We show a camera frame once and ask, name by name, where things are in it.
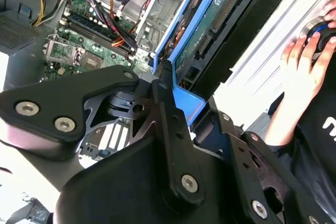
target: silver screw head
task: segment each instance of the silver screw head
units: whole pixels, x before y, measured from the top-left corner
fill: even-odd
[[[20,115],[32,116],[36,115],[39,112],[40,108],[37,104],[33,102],[19,102],[15,106],[15,110]]]
[[[319,222],[317,221],[317,219],[314,216],[308,216],[308,219],[310,221],[311,224],[319,224]]]
[[[252,139],[253,139],[254,141],[258,141],[258,140],[259,140],[259,138],[258,138],[257,135],[255,135],[255,134],[251,134],[251,137],[252,137]]]
[[[130,79],[134,79],[133,75],[131,73],[125,72],[124,75]]]
[[[224,113],[223,113],[223,118],[224,118],[226,121],[230,121],[230,117],[229,117],[227,114],[224,114]]]
[[[189,193],[195,193],[198,190],[198,183],[194,179],[193,176],[189,174],[185,174],[182,176],[181,179],[183,187],[189,192]]]
[[[252,201],[252,207],[254,212],[261,218],[261,219],[266,219],[267,218],[267,211],[266,208],[257,200]]]
[[[55,121],[55,127],[62,132],[71,132],[75,129],[76,124],[70,118],[58,118]]]
[[[160,85],[160,87],[162,87],[164,89],[168,88],[167,85],[165,83],[163,83],[163,82],[160,82],[159,85]]]

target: blue drive bracket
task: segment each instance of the blue drive bracket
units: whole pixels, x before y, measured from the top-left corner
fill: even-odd
[[[180,9],[180,12],[177,15],[175,15],[175,18],[172,21],[173,26],[171,26],[171,29],[168,32],[168,34],[171,34],[173,32],[174,27],[178,23],[178,20],[179,20],[180,16],[185,11],[189,1],[190,0],[186,0],[184,2],[183,7]],[[174,98],[175,98],[175,103],[176,103],[176,106],[179,109],[183,110],[183,112],[185,114],[185,117],[186,117],[186,121],[188,123],[188,126],[190,126],[192,124],[192,122],[196,119],[196,117],[199,115],[199,113],[204,108],[206,102],[203,98],[201,98],[201,97],[199,97],[199,96],[181,88],[178,85],[178,83],[176,82],[175,63],[176,63],[179,55],[181,54],[182,50],[186,46],[187,42],[189,41],[189,39],[192,36],[194,30],[196,29],[197,25],[201,21],[203,15],[207,11],[207,9],[208,9],[208,7],[209,7],[209,5],[211,4],[212,1],[213,0],[202,0],[202,2],[200,4],[200,6],[198,7],[193,19],[191,20],[191,22],[188,25],[187,29],[185,30],[182,38],[180,39],[180,42],[177,44],[177,46],[175,47],[174,51],[172,52],[172,54],[170,55],[170,57],[168,59],[169,61],[172,62],[172,66],[173,66],[173,94],[174,94]],[[159,50],[157,51],[157,53],[154,57],[153,73],[155,73],[155,71],[157,69],[159,53],[161,52],[164,45],[166,44],[166,42],[168,40],[168,37],[169,36],[167,36],[165,38],[165,41],[161,44],[161,47],[159,48]]]
[[[175,62],[184,49],[185,45],[192,36],[194,30],[196,29],[198,23],[201,21],[203,15],[208,9],[209,5],[213,0],[203,0],[199,5],[193,19],[189,23],[186,31],[184,32],[180,42],[175,47],[174,51],[170,55],[169,59],[173,66],[173,94],[175,98],[176,106],[183,110],[188,126],[196,119],[199,113],[204,108],[206,102],[203,98],[181,88],[178,83],[176,83],[176,67]]]

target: green circuit board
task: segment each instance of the green circuit board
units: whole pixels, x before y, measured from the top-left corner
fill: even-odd
[[[71,13],[76,13],[81,17],[92,20],[97,19],[93,8],[85,0],[71,0],[69,9]],[[134,26],[134,22],[130,22],[122,17],[119,19],[118,24],[126,30],[130,30]]]
[[[73,44],[79,44],[82,48],[85,49],[86,52],[92,54],[95,59],[98,59],[98,61],[101,63],[100,68],[105,68],[109,66],[114,65],[123,65],[132,71],[134,71],[136,74],[140,74],[142,72],[151,73],[152,67],[148,65],[148,58],[144,59],[134,59],[131,62],[127,61],[125,56],[120,55],[116,53],[115,51],[111,51],[108,48],[105,48],[101,45],[98,45],[97,43],[93,42],[90,39],[87,39],[83,36],[80,36],[76,32],[64,28],[59,27],[57,30],[57,34],[60,38],[66,38],[68,41],[72,42]],[[67,49],[67,47],[60,47],[59,45],[54,45],[51,56],[55,58],[60,58],[60,56],[64,56],[66,54],[69,54],[70,50]],[[86,72],[89,70],[92,70],[90,68],[86,68],[85,66],[71,66],[68,64],[57,64],[57,67],[47,65],[45,67],[43,80],[55,80],[64,76],[70,76],[73,74],[78,74],[82,72]]]
[[[92,8],[90,8],[85,0],[71,0],[68,11],[86,19],[91,18],[90,20],[92,20],[96,18]],[[127,20],[119,20],[119,24],[125,29],[131,29],[133,27],[133,24]],[[53,40],[59,40],[66,45],[53,43],[50,52],[48,51],[48,56],[52,57],[52,59],[49,58],[46,62],[44,73],[40,79],[41,81],[55,80],[61,77],[114,65],[125,66],[136,74],[143,72],[152,73],[153,68],[149,66],[148,57],[133,58],[129,57],[128,52],[124,50],[106,48],[90,38],[71,30],[67,25],[60,24],[55,30],[55,34],[56,35],[52,37]],[[71,58],[71,53],[76,47],[83,49],[80,55],[83,59],[80,59],[75,65],[62,63],[62,60]]]
[[[183,69],[185,62],[188,62],[188,59],[195,55],[196,50],[204,50],[204,47],[208,45],[210,38],[207,36],[207,33],[211,30],[211,28],[216,26],[215,23],[218,21],[218,16],[221,15],[220,11],[222,11],[224,3],[225,0],[213,0],[211,2],[191,38],[176,60],[176,74],[179,74],[179,72]]]

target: vent grille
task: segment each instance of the vent grille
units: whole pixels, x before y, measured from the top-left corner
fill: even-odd
[[[0,46],[14,49],[27,43],[39,33],[7,16],[0,16]]]

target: finger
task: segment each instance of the finger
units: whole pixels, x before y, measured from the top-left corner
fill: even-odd
[[[336,20],[336,9],[329,11],[325,15],[324,20]]]
[[[336,28],[336,22],[330,22],[330,23],[328,24],[328,27],[329,27],[329,28]]]
[[[299,59],[303,49],[303,45],[306,42],[307,35],[301,34],[298,41],[294,45],[288,58],[288,70],[296,71],[298,69]]]
[[[325,13],[336,8],[336,0],[332,0],[324,6]]]
[[[316,61],[311,74],[314,76],[317,82],[321,82],[326,75],[326,70],[328,68],[331,57],[336,48],[336,37],[332,37],[324,48],[322,54]]]
[[[282,56],[281,56],[281,60],[280,60],[280,66],[281,68],[285,68],[288,64],[288,58],[290,55],[290,52],[292,51],[293,47],[294,47],[295,43],[291,42],[290,44],[288,44],[288,46],[285,48]]]
[[[320,39],[320,33],[314,33],[308,44],[304,48],[299,61],[298,71],[301,73],[309,73],[311,68],[311,59],[316,51],[316,46]]]

